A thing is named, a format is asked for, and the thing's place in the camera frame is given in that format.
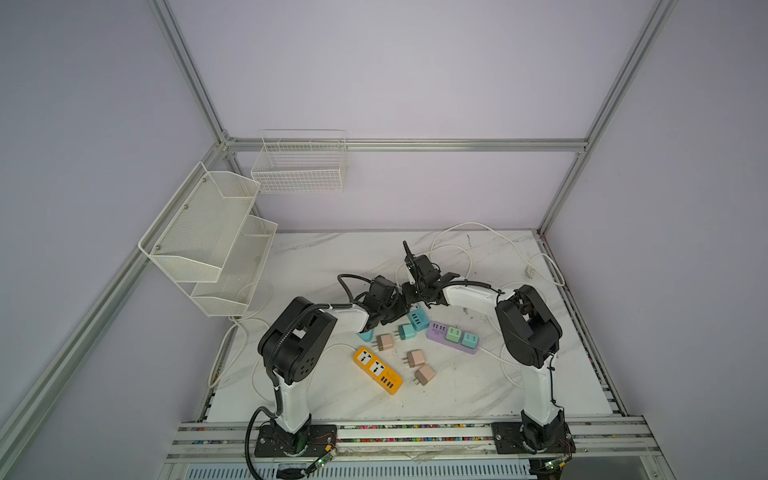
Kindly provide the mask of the purple power strip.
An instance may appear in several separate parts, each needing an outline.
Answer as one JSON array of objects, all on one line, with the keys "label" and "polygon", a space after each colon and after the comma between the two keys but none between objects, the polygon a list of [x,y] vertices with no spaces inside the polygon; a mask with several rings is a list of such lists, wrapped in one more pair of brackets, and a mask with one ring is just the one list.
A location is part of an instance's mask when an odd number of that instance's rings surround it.
[{"label": "purple power strip", "polygon": [[479,337],[474,333],[431,321],[426,330],[426,338],[441,345],[474,355],[479,349]]}]

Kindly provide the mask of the lower white mesh shelf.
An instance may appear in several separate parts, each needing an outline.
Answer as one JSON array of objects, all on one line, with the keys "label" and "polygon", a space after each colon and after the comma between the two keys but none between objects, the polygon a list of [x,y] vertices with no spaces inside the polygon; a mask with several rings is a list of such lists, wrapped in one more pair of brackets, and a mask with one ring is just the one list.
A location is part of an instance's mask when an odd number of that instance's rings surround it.
[{"label": "lower white mesh shelf", "polygon": [[198,283],[191,300],[208,317],[242,317],[251,304],[278,224],[248,215],[219,280]]}]

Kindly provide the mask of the white mesh shelf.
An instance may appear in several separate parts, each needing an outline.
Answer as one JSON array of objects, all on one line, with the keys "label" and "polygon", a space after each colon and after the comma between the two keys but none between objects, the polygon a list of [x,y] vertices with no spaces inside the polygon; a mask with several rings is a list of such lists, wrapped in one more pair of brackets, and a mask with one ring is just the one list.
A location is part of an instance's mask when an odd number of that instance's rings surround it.
[{"label": "white mesh shelf", "polygon": [[198,283],[191,300],[208,317],[242,317],[251,304],[278,224],[248,215],[219,280]]},{"label": "white mesh shelf", "polygon": [[259,189],[251,178],[198,163],[138,248],[175,283],[215,283]]}]

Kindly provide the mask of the teal long power strip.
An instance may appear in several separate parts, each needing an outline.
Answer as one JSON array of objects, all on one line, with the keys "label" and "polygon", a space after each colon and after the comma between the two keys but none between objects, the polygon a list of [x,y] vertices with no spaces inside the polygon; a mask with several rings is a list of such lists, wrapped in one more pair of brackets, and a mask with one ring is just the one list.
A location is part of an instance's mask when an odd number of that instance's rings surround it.
[{"label": "teal long power strip", "polygon": [[429,328],[430,320],[421,307],[416,307],[409,311],[407,318],[416,332],[421,332]]}]

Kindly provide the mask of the orange power strip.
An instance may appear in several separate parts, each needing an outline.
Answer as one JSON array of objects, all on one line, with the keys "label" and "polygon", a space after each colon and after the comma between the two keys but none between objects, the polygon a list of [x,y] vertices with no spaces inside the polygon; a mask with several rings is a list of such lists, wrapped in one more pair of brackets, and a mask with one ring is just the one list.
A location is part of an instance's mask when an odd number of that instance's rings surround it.
[{"label": "orange power strip", "polygon": [[403,384],[402,377],[366,347],[353,354],[354,363],[389,395],[395,395]]}]

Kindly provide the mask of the mint charger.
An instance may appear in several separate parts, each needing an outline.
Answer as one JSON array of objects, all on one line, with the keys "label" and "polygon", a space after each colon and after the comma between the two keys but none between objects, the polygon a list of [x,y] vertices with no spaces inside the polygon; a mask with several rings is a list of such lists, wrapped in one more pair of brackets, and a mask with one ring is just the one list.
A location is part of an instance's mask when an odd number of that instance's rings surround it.
[{"label": "mint charger", "polygon": [[411,324],[403,324],[397,327],[397,333],[401,340],[410,340],[416,336],[416,330]]}]

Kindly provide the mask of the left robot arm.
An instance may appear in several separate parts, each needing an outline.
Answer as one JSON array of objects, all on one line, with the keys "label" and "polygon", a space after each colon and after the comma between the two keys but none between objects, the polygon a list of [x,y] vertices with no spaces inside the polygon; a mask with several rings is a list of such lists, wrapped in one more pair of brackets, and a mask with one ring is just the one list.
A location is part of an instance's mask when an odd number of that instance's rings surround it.
[{"label": "left robot arm", "polygon": [[342,273],[337,281],[347,295],[345,302],[313,303],[298,296],[258,345],[276,401],[269,417],[290,435],[310,422],[308,377],[331,337],[369,337],[376,327],[400,319],[410,309],[401,287],[381,275],[369,279]]}]

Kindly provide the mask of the pink charger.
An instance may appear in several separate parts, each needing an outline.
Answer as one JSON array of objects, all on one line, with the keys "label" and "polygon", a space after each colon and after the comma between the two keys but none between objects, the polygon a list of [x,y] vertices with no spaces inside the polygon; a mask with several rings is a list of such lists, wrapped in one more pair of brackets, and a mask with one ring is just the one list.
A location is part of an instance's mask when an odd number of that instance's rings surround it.
[{"label": "pink charger", "polygon": [[376,336],[374,345],[380,352],[392,350],[395,346],[395,339],[390,333],[380,334]]},{"label": "pink charger", "polygon": [[404,362],[410,368],[420,368],[426,364],[426,357],[421,349],[410,350],[406,353]]},{"label": "pink charger", "polygon": [[423,364],[414,371],[414,383],[424,386],[429,384],[435,376],[435,370],[430,365]]}]

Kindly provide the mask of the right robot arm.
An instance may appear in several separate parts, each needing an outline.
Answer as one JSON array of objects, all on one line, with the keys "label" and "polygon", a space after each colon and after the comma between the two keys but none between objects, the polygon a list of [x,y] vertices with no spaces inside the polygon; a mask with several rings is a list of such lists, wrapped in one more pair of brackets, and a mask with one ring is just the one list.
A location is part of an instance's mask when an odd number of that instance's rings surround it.
[{"label": "right robot arm", "polygon": [[488,283],[443,274],[427,256],[411,251],[404,262],[409,281],[401,291],[407,303],[461,307],[497,321],[504,348],[521,366],[525,397],[519,444],[531,453],[555,446],[566,422],[564,409],[556,404],[550,368],[563,330],[536,289],[524,284],[507,294]]}]

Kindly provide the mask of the green charger on purple strip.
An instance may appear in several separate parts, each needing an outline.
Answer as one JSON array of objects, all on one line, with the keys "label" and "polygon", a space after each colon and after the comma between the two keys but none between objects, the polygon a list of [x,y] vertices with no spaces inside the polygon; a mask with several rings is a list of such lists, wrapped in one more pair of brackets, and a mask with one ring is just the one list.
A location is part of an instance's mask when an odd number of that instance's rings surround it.
[{"label": "green charger on purple strip", "polygon": [[463,332],[456,327],[448,327],[445,333],[445,339],[451,343],[459,343]]}]

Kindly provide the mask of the teal charger on purple strip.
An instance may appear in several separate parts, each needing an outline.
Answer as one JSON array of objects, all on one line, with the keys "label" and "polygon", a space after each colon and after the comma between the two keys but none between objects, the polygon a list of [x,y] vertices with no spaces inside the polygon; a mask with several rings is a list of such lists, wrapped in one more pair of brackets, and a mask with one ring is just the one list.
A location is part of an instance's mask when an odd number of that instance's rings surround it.
[{"label": "teal charger on purple strip", "polygon": [[461,338],[461,345],[470,350],[475,350],[478,347],[479,338],[472,333],[465,332]]}]

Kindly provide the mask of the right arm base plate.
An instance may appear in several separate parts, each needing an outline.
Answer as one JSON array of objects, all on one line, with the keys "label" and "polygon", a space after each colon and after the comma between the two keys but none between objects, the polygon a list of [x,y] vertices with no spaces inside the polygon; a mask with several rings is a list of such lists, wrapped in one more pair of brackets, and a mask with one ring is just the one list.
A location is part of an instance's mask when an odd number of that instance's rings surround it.
[{"label": "right arm base plate", "polygon": [[569,426],[559,420],[545,427],[535,422],[495,422],[491,429],[498,454],[555,455],[576,450]]}]

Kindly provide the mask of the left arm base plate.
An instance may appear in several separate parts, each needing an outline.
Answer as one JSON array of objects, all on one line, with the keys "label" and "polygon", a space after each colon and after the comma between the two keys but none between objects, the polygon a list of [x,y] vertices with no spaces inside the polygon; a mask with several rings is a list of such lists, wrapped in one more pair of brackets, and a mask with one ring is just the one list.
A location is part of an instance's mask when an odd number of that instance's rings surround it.
[{"label": "left arm base plate", "polygon": [[338,427],[309,420],[296,433],[283,430],[275,421],[264,422],[252,453],[256,458],[315,458],[337,442]]}]

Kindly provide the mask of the upper white mesh shelf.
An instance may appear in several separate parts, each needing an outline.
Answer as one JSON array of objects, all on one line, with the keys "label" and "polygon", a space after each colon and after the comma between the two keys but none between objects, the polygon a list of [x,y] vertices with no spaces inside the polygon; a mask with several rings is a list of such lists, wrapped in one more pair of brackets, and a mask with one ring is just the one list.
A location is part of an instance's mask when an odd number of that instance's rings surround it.
[{"label": "upper white mesh shelf", "polygon": [[259,189],[251,178],[198,163],[138,248],[175,283],[215,283]]}]

